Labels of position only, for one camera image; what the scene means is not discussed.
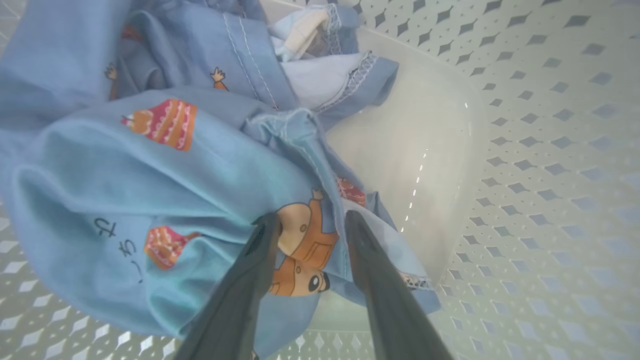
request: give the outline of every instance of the light blue fabric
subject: light blue fabric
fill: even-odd
[[[293,90],[297,98],[326,97],[326,86],[322,89],[314,88],[314,84],[324,84],[327,74],[345,70],[348,75],[344,81],[333,89],[333,97],[328,98],[313,111],[321,120],[324,130],[329,130],[342,119],[352,116],[368,105],[381,105],[388,97],[393,84],[396,82],[398,63],[379,58],[372,53],[364,53],[360,63],[352,67],[345,57],[335,61],[329,57],[340,58],[340,55],[358,52],[356,30],[360,27],[358,14],[352,8],[336,4],[309,6],[304,10],[290,15],[269,26],[269,33],[277,40],[284,41],[293,24],[309,10],[325,10],[329,14],[329,21],[322,32],[322,41],[314,42],[309,49],[311,58],[283,62],[285,75],[294,84]],[[339,69],[336,63],[343,62],[346,69]],[[300,78],[310,83],[307,86],[296,86]]]
[[[327,146],[320,120],[294,110],[257,2],[238,5],[31,0],[6,48],[0,197],[43,283],[89,315],[185,336],[253,221],[308,203],[315,188],[325,193],[323,232],[340,235],[325,268],[339,284],[332,289],[362,298],[349,287],[335,178],[362,184]],[[127,15],[141,39],[121,38]],[[118,70],[119,100],[111,102],[109,64]],[[228,91],[214,88],[215,68]],[[188,151],[127,125],[168,99],[197,107]],[[169,270],[143,250],[149,229],[160,226],[199,234]],[[256,353],[265,358],[299,336],[318,296],[267,294]]]

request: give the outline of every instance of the stitched seam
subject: stitched seam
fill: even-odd
[[[329,4],[324,9],[329,14],[329,24],[324,32],[324,39],[329,44],[329,53],[331,55],[342,54],[340,37],[338,36],[338,30],[342,27],[342,19],[338,15],[338,8],[335,4]]]
[[[355,94],[355,92],[358,91],[362,83],[367,79],[367,76],[369,75],[371,69],[373,69],[377,61],[378,61],[377,56],[372,55],[371,53],[367,54],[367,56],[365,56],[365,58],[362,59],[362,61],[360,62],[360,66],[358,66],[358,68],[354,71],[354,73],[349,77],[349,80],[347,81],[347,85],[345,86],[345,89],[342,95],[340,95],[340,97],[335,101],[326,105],[322,105],[314,109],[314,111],[318,114],[321,114],[326,110],[329,110],[330,108],[340,104],[342,101],[345,101],[348,97]]]
[[[229,23],[227,22],[227,14],[223,13],[222,17],[223,17],[223,19],[225,19],[225,27],[227,28],[227,35],[229,36],[229,41],[231,41],[231,46],[234,48],[234,53],[236,54],[236,56],[238,58],[238,62],[240,63],[240,67],[242,68],[242,71],[244,72],[244,76],[246,77],[247,82],[249,82],[249,86],[251,86],[251,89],[253,90],[253,94],[255,95],[255,98],[257,100],[261,100],[260,97],[258,96],[258,92],[256,92],[255,88],[253,87],[251,79],[249,78],[249,73],[247,73],[246,69],[244,68],[244,64],[242,63],[242,60],[240,60],[240,54],[238,54],[238,50],[236,49],[236,43],[234,43],[234,39],[231,37],[231,30],[229,30]]]
[[[264,77],[262,77],[262,72],[260,71],[260,68],[258,67],[258,63],[255,62],[255,58],[253,57],[253,54],[251,53],[251,49],[249,48],[249,41],[246,38],[246,31],[244,30],[244,24],[242,23],[242,19],[238,19],[238,21],[240,22],[240,28],[242,28],[242,34],[244,36],[244,44],[246,45],[246,51],[249,54],[249,57],[251,58],[251,60],[253,61],[253,64],[255,65],[255,68],[258,70],[258,75],[260,76],[262,83],[264,84],[264,87],[267,88],[267,93],[269,93],[269,96],[271,98],[271,102],[273,102],[273,107],[277,110],[278,109],[278,105],[276,104],[276,100],[273,98],[273,94],[271,93],[271,90],[269,90],[269,85],[267,85],[267,82],[264,80]]]

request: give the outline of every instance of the clothing pile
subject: clothing pile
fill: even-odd
[[[282,222],[255,353],[307,328],[320,293],[365,305],[347,210],[426,313],[440,304],[376,192],[324,132],[389,94],[357,13],[267,24],[257,0],[30,0],[0,60],[0,198],[29,263],[78,309],[184,337],[262,215]]]

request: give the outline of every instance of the sleeve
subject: sleeve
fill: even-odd
[[[109,101],[131,0],[30,0],[0,61],[0,174],[39,130]]]

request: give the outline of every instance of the orange cartoon figure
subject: orange cartoon figure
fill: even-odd
[[[172,268],[182,254],[184,246],[200,233],[180,235],[168,226],[154,227],[147,233],[145,253],[162,270]]]
[[[122,118],[121,123],[134,133],[142,134],[157,143],[189,151],[197,111],[195,105],[169,99],[151,109],[135,111]]]
[[[313,199],[307,204],[290,204],[278,210],[282,233],[278,247],[286,255],[305,266],[324,269],[333,251],[337,233],[322,232],[321,190],[313,190]]]
[[[225,79],[226,75],[219,68],[216,67],[211,74],[211,79],[213,79],[213,87],[219,90],[229,91],[227,87],[222,83]]]
[[[326,273],[287,256],[280,268],[273,272],[269,292],[279,296],[299,297],[321,293],[329,288]]]

